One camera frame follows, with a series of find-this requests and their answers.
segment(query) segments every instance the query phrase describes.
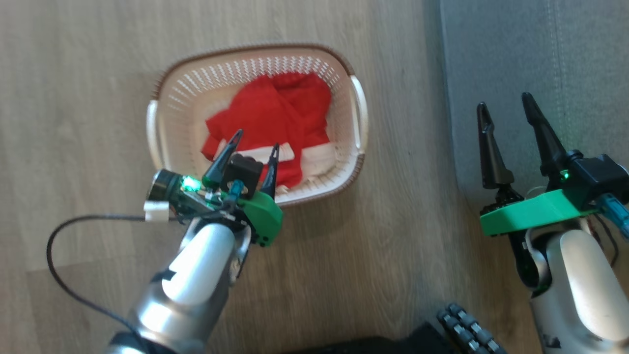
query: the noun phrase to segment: red cloth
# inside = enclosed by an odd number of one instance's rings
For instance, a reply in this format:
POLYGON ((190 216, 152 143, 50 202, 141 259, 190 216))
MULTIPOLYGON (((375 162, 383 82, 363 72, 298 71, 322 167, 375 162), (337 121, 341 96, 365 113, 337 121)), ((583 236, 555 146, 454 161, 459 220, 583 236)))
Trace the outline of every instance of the red cloth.
POLYGON ((260 76, 236 94, 227 110, 206 121, 209 137, 201 152, 212 161, 220 141, 238 129, 243 130, 239 151, 288 142, 295 158, 279 163, 277 185, 294 187, 302 180, 301 150, 330 142, 325 132, 330 102, 328 85, 315 73, 260 76))

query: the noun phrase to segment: green bracket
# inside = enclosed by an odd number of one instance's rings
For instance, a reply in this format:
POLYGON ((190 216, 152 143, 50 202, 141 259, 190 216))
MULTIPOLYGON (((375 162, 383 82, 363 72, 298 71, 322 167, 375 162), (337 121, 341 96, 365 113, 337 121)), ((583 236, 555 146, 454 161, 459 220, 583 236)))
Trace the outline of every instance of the green bracket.
POLYGON ((260 236, 258 244, 269 246, 282 229, 284 212, 280 209, 273 198, 262 192, 255 192, 253 198, 249 200, 239 199, 238 205, 255 228, 255 232, 260 236))
POLYGON ((481 227, 485 235, 497 236, 554 224, 594 212, 596 211, 579 211, 565 197, 562 190, 554 190, 482 215, 481 227))

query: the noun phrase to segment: beige basket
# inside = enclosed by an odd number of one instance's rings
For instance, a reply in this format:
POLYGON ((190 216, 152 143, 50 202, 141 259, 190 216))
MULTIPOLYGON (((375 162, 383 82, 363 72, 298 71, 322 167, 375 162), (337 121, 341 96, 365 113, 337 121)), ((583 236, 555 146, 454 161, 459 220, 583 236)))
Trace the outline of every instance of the beige basket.
POLYGON ((327 131, 337 161, 327 174, 277 195, 277 203, 304 203, 347 188, 365 157, 367 102, 347 61, 312 44, 241 47, 173 65, 158 83, 147 110, 148 147, 155 167, 200 177, 211 164, 200 153, 208 136, 205 120, 227 108, 244 84, 262 74, 288 71, 316 72, 328 83, 332 104, 327 131))

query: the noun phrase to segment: gray sofa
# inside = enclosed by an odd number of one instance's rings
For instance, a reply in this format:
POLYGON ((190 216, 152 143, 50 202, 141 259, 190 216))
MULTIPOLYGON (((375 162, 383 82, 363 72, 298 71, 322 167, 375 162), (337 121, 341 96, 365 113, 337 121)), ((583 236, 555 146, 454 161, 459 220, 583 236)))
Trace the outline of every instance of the gray sofa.
POLYGON ((629 165, 629 1, 442 1, 449 115, 460 189, 483 190, 476 105, 485 101, 515 188, 544 185, 520 94, 531 92, 566 149, 629 165))

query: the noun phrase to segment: white plastic clip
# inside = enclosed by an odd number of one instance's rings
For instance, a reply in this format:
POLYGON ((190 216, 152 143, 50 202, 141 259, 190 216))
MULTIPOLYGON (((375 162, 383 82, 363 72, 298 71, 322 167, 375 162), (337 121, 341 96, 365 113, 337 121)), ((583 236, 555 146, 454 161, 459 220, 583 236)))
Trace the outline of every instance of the white plastic clip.
POLYGON ((144 202, 144 212, 146 221, 168 221, 170 215, 170 203, 147 200, 144 202))

